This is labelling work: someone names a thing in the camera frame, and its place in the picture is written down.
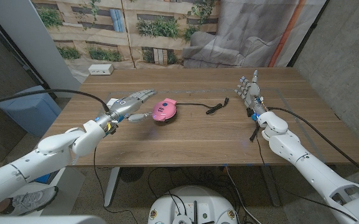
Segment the white power outlet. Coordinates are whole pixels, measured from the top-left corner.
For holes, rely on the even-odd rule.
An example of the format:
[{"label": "white power outlet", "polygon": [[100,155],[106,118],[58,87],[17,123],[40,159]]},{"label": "white power outlet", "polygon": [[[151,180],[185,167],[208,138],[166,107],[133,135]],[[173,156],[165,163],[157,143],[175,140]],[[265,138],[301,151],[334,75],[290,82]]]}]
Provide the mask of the white power outlet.
[{"label": "white power outlet", "polygon": [[112,64],[91,65],[88,69],[91,75],[111,75],[114,70]]}]

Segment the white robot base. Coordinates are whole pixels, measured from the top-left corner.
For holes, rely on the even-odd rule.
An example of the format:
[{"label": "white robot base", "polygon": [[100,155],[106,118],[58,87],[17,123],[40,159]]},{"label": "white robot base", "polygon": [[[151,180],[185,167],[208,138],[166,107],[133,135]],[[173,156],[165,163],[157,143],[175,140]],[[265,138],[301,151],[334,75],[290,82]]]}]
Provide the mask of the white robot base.
[{"label": "white robot base", "polygon": [[211,189],[197,185],[186,185],[169,192],[153,203],[148,224],[237,223],[236,213],[230,202]]}]

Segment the blue bin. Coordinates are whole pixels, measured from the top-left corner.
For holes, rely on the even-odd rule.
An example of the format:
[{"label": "blue bin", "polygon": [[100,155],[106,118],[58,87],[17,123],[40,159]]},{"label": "blue bin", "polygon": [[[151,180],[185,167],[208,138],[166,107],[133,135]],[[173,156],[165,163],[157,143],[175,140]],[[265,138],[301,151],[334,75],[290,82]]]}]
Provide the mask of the blue bin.
[{"label": "blue bin", "polygon": [[[34,86],[19,93],[43,90]],[[18,125],[34,136],[42,137],[62,111],[48,93],[24,96],[0,102],[2,109]]]}]

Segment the orange pole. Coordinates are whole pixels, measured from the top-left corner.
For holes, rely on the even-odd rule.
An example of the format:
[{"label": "orange pole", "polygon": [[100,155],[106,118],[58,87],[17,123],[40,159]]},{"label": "orange pole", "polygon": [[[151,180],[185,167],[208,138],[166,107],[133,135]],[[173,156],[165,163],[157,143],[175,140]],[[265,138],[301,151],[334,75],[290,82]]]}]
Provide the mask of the orange pole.
[{"label": "orange pole", "polygon": [[274,64],[276,63],[276,60],[279,57],[279,54],[280,54],[281,50],[283,49],[284,44],[286,43],[286,40],[290,36],[292,28],[294,28],[294,26],[298,20],[298,17],[301,14],[302,9],[305,6],[305,3],[306,3],[306,0],[299,0],[296,10],[294,10],[294,13],[292,14],[291,19],[287,25],[287,28],[284,31],[283,35],[281,36],[280,42],[277,45],[276,50],[274,51],[274,53],[272,55],[272,58],[271,58],[271,61],[269,62],[268,67],[273,67]]}]

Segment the table leg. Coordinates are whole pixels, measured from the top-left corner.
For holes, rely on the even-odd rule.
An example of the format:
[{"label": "table leg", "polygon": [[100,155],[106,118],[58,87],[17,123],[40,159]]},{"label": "table leg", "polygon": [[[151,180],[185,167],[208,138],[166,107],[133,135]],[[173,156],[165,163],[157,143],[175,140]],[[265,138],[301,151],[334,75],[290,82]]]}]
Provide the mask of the table leg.
[{"label": "table leg", "polygon": [[269,177],[273,177],[273,173],[270,166],[261,166],[261,173],[265,181],[266,190],[271,198],[271,203],[275,207],[280,207],[281,202],[279,198],[279,192],[277,191],[276,184]]},{"label": "table leg", "polygon": [[113,201],[114,193],[116,192],[116,186],[119,181],[119,170],[120,167],[114,167],[110,172],[109,183],[107,185],[105,193],[105,207],[109,207],[111,205],[111,202]]}]

